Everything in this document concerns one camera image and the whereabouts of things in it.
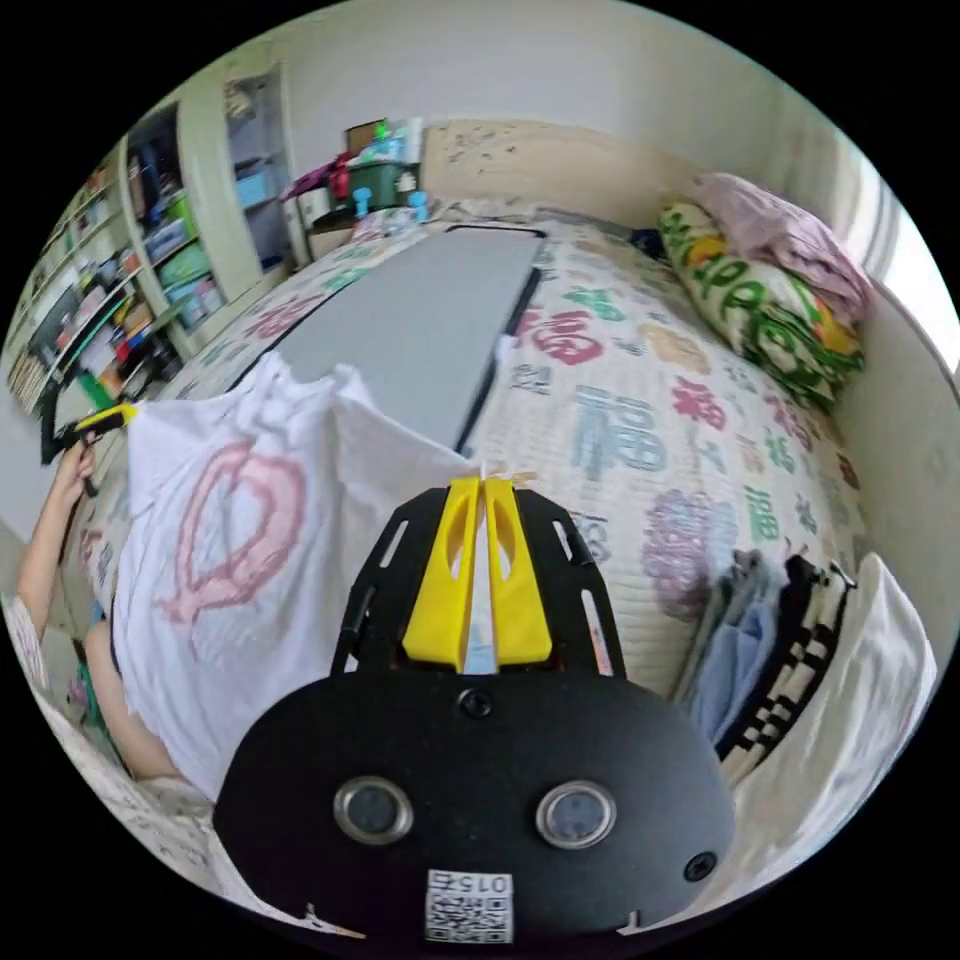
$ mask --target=bed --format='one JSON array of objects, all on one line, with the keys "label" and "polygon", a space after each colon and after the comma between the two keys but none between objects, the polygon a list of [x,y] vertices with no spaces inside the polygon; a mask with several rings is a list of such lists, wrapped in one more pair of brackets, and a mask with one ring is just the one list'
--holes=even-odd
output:
[{"label": "bed", "polygon": [[[953,374],[875,284],[866,370],[833,419],[799,409],[701,321],[669,267],[630,243],[632,229],[655,225],[695,172],[654,146],[592,131],[520,121],[433,127],[424,186],[479,202],[328,255],[251,308],[166,394],[228,389],[298,324],[322,324],[338,290],[451,222],[541,231],[539,282],[463,445],[488,474],[573,513],[609,587],[630,677],[670,695],[711,572],[734,547],[754,546],[774,559],[835,558],[850,572],[876,551],[916,607],[942,671],[960,623]],[[503,202],[517,197],[533,205]],[[78,633],[90,600],[106,607],[112,594],[129,527],[124,454],[121,436],[101,454],[101,494],[82,502],[67,544]],[[743,891],[751,884],[744,877]],[[707,897],[668,923],[714,905]]]},{"label": "bed", "polygon": [[[734,356],[672,269],[629,242],[631,227],[656,223],[689,165],[539,123],[453,122],[432,128],[425,150],[432,194],[491,201],[457,205],[458,221],[544,234],[539,283],[466,452],[573,513],[606,578],[631,679],[669,696],[711,575],[735,547],[855,570],[866,544],[860,480],[834,424]],[[601,165],[585,182],[582,171]],[[643,189],[628,179],[637,170]],[[495,198],[505,195],[536,205],[504,222]],[[335,293],[451,219],[348,244],[297,274],[165,395],[229,389],[298,324],[322,324]],[[100,497],[81,510],[68,558],[104,609],[127,526],[125,457],[116,455]]]}]

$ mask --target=green floral pillow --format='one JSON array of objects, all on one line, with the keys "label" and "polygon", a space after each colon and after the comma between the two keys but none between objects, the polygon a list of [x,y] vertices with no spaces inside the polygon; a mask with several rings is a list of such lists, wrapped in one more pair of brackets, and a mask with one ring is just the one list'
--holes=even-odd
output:
[{"label": "green floral pillow", "polygon": [[660,214],[670,262],[703,318],[739,356],[756,363],[804,406],[832,412],[863,350],[799,277],[727,253],[707,213],[673,203]]}]

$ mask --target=printed number label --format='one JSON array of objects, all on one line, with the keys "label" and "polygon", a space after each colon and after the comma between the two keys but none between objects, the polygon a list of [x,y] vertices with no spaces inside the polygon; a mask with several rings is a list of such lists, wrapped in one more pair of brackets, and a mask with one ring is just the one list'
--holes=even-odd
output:
[{"label": "printed number label", "polygon": [[513,878],[430,870],[424,935],[435,943],[512,943]]}]

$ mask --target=pink blanket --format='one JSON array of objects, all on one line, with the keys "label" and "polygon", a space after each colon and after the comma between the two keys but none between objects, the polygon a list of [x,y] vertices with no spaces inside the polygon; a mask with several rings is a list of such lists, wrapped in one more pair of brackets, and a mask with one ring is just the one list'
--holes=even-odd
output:
[{"label": "pink blanket", "polygon": [[695,178],[690,196],[717,221],[730,253],[797,274],[838,321],[848,325],[860,321],[870,281],[812,213],[729,173]]}]

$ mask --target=blue dumbbell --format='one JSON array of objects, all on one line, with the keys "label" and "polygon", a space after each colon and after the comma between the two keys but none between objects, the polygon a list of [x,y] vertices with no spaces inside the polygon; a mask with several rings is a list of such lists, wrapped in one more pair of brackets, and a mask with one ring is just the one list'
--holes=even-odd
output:
[{"label": "blue dumbbell", "polygon": [[410,206],[413,207],[417,223],[427,222],[427,195],[423,190],[416,190],[410,194]]},{"label": "blue dumbbell", "polygon": [[357,187],[353,191],[353,202],[357,205],[357,219],[362,220],[369,211],[373,191],[369,187]]}]

